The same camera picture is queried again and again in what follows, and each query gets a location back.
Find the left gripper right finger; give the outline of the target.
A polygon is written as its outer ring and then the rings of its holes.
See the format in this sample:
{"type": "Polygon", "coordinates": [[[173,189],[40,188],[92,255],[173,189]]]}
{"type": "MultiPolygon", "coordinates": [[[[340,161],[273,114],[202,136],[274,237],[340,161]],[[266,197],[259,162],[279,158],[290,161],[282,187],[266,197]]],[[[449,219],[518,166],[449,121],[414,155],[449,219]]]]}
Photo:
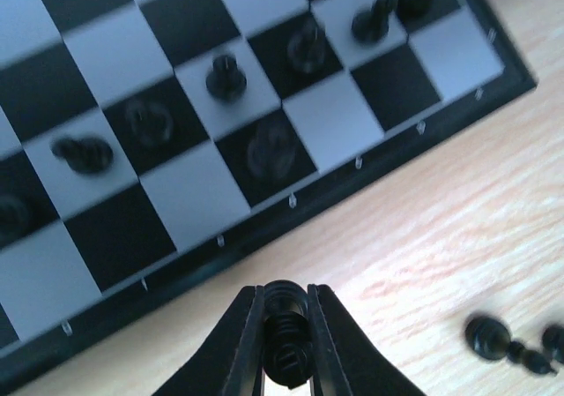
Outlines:
{"type": "Polygon", "coordinates": [[[421,396],[423,392],[383,356],[327,285],[308,285],[313,341],[313,395],[421,396]]]}

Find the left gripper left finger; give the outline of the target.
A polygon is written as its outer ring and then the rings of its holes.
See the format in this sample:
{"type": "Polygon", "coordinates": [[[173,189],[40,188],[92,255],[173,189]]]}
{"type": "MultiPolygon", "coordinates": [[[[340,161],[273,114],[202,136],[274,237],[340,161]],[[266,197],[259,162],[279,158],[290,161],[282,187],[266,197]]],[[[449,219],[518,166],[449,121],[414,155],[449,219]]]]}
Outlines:
{"type": "Polygon", "coordinates": [[[245,286],[200,348],[155,392],[263,395],[264,287],[245,286]]]}

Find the black chess piece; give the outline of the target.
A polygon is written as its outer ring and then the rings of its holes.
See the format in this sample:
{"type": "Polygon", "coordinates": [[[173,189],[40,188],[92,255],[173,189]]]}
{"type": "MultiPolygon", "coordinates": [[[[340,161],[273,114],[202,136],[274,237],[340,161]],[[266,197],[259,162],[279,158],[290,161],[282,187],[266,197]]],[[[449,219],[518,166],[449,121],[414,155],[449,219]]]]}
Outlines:
{"type": "Polygon", "coordinates": [[[275,280],[264,288],[263,370],[288,389],[304,385],[313,375],[308,296],[293,281],[275,280]]]}
{"type": "Polygon", "coordinates": [[[464,328],[464,339],[467,347],[482,360],[507,360],[536,376],[558,374],[545,355],[515,340],[508,327],[490,315],[470,316],[464,328]]]}
{"type": "Polygon", "coordinates": [[[560,324],[550,324],[543,331],[541,342],[546,353],[556,362],[563,364],[564,328],[560,324]]]}
{"type": "Polygon", "coordinates": [[[265,182],[284,180],[293,166],[297,146],[298,139],[293,128],[284,120],[261,121],[247,148],[250,174],[265,182]]]}
{"type": "Polygon", "coordinates": [[[314,74],[324,65],[326,41],[324,28],[315,21],[303,24],[287,44],[287,59],[291,67],[301,74],[314,74]]]}
{"type": "Polygon", "coordinates": [[[370,8],[359,10],[352,19],[353,38],[361,44],[376,44],[389,32],[391,13],[397,0],[375,0],[370,8]]]}

